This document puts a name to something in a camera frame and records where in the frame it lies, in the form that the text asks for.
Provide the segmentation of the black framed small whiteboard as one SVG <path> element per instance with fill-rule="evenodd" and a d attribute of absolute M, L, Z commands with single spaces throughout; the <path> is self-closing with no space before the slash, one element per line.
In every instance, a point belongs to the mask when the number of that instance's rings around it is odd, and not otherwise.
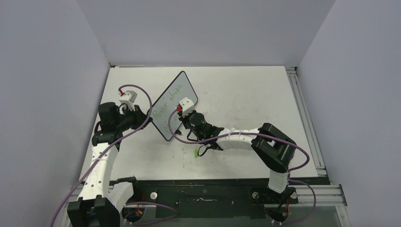
<path fill-rule="evenodd" d="M 185 97 L 194 104 L 198 103 L 198 96 L 186 72 L 181 71 L 152 105 L 152 123 L 166 141 L 173 138 L 168 128 L 169 116 Z"/>

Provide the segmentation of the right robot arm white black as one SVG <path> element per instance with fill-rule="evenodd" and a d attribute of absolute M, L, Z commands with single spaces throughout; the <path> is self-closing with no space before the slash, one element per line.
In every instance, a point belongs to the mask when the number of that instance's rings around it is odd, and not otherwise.
<path fill-rule="evenodd" d="M 193 133 L 194 143 L 207 149 L 243 149 L 254 151 L 270 170 L 267 195 L 272 202 L 286 197 L 289 165 L 294 157 L 296 143 L 270 123 L 252 130 L 226 129 L 206 122 L 203 114 L 191 111 L 184 115 L 178 111 L 179 120 Z"/>

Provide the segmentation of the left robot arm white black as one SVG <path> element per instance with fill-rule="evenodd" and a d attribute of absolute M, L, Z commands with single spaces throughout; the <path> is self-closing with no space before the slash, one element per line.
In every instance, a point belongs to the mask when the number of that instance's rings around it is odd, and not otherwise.
<path fill-rule="evenodd" d="M 125 106 L 120 110 L 114 102 L 107 102 L 98 107 L 100 121 L 91 140 L 91 166 L 77 200 L 67 207 L 74 227 L 118 227 L 126 202 L 134 204 L 140 200 L 141 190 L 133 186 L 135 177 L 118 179 L 116 188 L 109 189 L 123 133 L 130 129 L 139 131 L 152 122 L 138 105 Z"/>

